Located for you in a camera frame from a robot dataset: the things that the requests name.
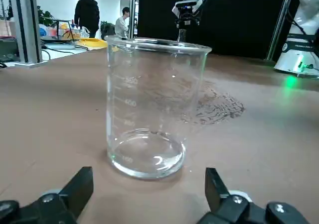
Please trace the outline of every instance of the yellow object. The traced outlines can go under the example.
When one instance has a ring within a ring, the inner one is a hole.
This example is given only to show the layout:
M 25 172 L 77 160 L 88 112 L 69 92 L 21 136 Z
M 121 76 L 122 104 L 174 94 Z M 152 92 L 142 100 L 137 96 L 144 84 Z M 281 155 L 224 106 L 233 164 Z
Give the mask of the yellow object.
M 87 47 L 108 47 L 108 43 L 96 38 L 81 38 L 77 41 L 77 45 Z
M 115 51 L 118 51 L 118 50 L 119 50 L 119 48 L 118 48 L 117 46 L 113 46 L 113 47 L 112 47 L 112 51 L 115 52 Z
M 80 38 L 81 38 L 81 34 L 78 33 L 78 32 L 72 31 L 72 35 L 73 35 L 73 38 L 74 38 L 74 39 L 80 39 Z M 64 38 L 68 38 L 68 39 L 72 39 L 72 35 L 71 35 L 70 30 L 66 30 L 66 32 L 65 32 L 64 35 L 63 35 L 63 37 L 64 37 Z
M 60 29 L 67 29 L 69 26 L 67 23 L 63 23 L 60 25 Z

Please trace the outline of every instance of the person in white shirt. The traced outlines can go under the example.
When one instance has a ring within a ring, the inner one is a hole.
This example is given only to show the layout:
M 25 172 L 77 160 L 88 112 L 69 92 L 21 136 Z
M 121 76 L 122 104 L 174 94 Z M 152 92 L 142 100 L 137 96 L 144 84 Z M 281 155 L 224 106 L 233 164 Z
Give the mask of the person in white shirt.
M 128 7 L 123 8 L 123 16 L 119 17 L 115 22 L 115 34 L 120 37 L 126 37 L 126 32 L 129 30 L 125 25 L 125 19 L 130 17 L 130 9 Z

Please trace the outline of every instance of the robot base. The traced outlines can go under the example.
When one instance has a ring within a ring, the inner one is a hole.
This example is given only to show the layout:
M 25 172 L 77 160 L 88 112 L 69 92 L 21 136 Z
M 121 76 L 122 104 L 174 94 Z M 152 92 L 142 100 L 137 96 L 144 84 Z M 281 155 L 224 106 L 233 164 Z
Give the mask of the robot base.
M 319 58 L 313 52 L 298 50 L 282 53 L 275 65 L 277 70 L 319 78 L 318 68 Z

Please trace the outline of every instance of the person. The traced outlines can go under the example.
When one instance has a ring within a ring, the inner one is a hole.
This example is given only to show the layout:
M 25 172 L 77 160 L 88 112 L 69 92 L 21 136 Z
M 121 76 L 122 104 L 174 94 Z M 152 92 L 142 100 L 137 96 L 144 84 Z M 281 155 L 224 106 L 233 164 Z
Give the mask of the person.
M 115 34 L 120 37 L 126 37 L 126 32 L 129 30 L 125 25 L 125 19 L 130 17 L 130 9 L 128 7 L 123 8 L 123 16 L 119 17 L 115 22 Z
M 94 38 L 99 29 L 100 11 L 95 0 L 79 0 L 75 7 L 74 23 L 76 27 L 86 27 L 90 38 Z

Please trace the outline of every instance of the black curtain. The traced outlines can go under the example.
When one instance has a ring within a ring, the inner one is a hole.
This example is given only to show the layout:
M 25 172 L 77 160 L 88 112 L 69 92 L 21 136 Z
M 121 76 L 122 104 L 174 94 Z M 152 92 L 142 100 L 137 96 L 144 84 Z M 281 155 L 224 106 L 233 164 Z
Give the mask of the black curtain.
M 176 40 L 176 17 L 171 12 L 176 1 L 140 0 L 138 36 Z M 282 3 L 207 0 L 200 26 L 187 32 L 187 42 L 210 46 L 216 54 L 265 59 Z M 289 28 L 286 24 L 283 33 Z

